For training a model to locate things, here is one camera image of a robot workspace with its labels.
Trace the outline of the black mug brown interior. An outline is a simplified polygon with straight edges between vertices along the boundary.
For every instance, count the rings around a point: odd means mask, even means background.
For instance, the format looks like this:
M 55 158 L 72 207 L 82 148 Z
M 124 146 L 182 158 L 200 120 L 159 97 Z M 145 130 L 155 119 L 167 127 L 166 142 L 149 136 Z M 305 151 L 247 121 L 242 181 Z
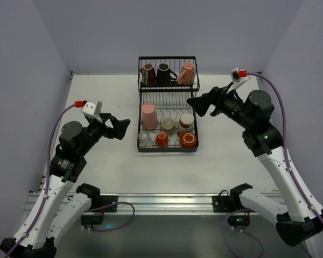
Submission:
M 173 72 L 168 63 L 160 63 L 157 69 L 157 82 L 161 85 L 168 85 L 171 81 L 176 81 L 177 74 Z

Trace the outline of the dark red striped mug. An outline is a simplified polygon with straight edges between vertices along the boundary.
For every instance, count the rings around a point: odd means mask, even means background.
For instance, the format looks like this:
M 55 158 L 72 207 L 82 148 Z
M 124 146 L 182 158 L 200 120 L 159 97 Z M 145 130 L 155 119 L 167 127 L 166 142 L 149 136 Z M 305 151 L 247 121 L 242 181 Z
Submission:
M 139 69 L 141 73 L 141 82 L 145 86 L 152 86 L 156 82 L 156 72 L 153 64 L 145 63 L 142 68 Z

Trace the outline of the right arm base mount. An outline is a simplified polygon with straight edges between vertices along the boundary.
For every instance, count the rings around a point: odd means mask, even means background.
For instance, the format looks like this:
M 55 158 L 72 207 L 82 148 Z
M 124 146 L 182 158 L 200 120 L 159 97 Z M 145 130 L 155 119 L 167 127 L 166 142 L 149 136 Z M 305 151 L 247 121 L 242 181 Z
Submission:
M 222 190 L 218 195 L 212 196 L 212 206 L 216 213 L 229 213 L 243 209 L 238 194 L 230 193 L 227 190 Z

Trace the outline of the tall pink plastic cup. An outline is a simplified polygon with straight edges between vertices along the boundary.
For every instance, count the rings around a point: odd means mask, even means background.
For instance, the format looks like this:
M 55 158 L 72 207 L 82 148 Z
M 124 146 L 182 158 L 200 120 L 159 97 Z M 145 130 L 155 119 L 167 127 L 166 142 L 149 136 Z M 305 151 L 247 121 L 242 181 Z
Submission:
M 154 130 L 158 126 L 158 116 L 155 105 L 152 103 L 145 103 L 141 108 L 141 123 L 145 130 Z

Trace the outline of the pink mug white interior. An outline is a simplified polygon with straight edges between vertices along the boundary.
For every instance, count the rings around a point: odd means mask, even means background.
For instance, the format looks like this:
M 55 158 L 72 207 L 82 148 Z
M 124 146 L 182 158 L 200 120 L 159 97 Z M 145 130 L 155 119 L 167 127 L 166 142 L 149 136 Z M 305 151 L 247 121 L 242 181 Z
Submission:
M 194 64 L 191 62 L 185 62 L 178 76 L 177 83 L 183 84 L 183 85 L 192 84 L 194 79 L 194 73 L 195 73 Z

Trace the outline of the orange teacup white rim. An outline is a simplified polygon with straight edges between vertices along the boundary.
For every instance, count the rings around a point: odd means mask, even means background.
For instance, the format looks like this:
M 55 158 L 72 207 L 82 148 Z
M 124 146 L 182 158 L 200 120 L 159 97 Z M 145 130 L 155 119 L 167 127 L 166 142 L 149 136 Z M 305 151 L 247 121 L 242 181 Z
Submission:
M 179 142 L 182 147 L 193 148 L 198 143 L 197 136 L 192 132 L 179 131 L 177 135 L 179 137 Z

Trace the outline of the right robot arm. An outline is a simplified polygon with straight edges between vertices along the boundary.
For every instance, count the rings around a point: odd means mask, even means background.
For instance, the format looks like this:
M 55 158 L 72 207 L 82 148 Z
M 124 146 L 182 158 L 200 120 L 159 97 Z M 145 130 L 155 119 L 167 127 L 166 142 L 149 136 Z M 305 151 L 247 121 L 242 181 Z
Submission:
M 244 183 L 232 188 L 227 197 L 218 197 L 219 204 L 227 204 L 233 211 L 250 209 L 258 213 L 291 247 L 323 231 L 323 207 L 291 163 L 280 131 L 270 122 L 274 105 L 268 93 L 253 90 L 243 101 L 228 87 L 214 87 L 187 103 L 201 117 L 213 105 L 212 117 L 223 113 L 242 126 L 245 145 L 266 168 L 284 200 L 277 203 Z

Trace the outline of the white steel cup wood band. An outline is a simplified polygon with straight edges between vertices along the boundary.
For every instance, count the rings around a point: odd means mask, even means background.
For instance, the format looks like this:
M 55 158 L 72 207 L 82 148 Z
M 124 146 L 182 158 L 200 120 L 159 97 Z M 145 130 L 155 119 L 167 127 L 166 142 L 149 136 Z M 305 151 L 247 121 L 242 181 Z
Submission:
M 191 132 L 194 126 L 194 116 L 191 113 L 184 113 L 180 116 L 178 131 Z

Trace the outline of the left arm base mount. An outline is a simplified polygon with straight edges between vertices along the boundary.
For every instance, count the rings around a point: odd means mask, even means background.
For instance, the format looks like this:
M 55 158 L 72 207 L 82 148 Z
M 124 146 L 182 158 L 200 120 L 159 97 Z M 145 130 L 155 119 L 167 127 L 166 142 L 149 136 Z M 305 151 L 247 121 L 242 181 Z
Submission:
M 95 208 L 100 208 L 103 206 L 107 206 L 113 203 L 117 203 L 118 202 L 118 196 L 115 195 L 98 195 L 95 196 L 93 198 L 91 198 L 91 206 L 89 208 L 89 210 L 95 209 Z M 102 210 L 98 210 L 96 212 L 109 212 L 109 213 L 114 213 L 116 212 L 117 207 L 116 205 L 111 206 L 109 208 L 104 208 Z

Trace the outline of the clear glass cup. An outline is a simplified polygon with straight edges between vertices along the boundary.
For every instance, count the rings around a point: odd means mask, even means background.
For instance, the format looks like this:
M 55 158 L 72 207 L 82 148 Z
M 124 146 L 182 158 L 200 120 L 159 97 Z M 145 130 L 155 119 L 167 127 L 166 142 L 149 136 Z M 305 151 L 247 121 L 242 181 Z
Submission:
M 148 147 L 153 145 L 153 140 L 147 131 L 140 132 L 138 135 L 139 146 Z

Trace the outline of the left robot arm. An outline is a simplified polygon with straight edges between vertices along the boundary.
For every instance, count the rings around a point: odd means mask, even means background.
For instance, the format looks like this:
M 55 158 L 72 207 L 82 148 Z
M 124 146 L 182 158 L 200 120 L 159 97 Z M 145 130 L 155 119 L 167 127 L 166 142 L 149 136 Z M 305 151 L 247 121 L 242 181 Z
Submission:
M 45 183 L 37 201 L 17 233 L 3 239 L 0 245 L 6 257 L 55 257 L 66 232 L 83 213 L 97 208 L 99 188 L 83 184 L 74 198 L 59 209 L 87 164 L 86 154 L 101 138 L 123 139 L 130 120 L 118 120 L 109 113 L 86 120 L 86 127 L 78 121 L 62 127 L 55 155 L 47 159 Z

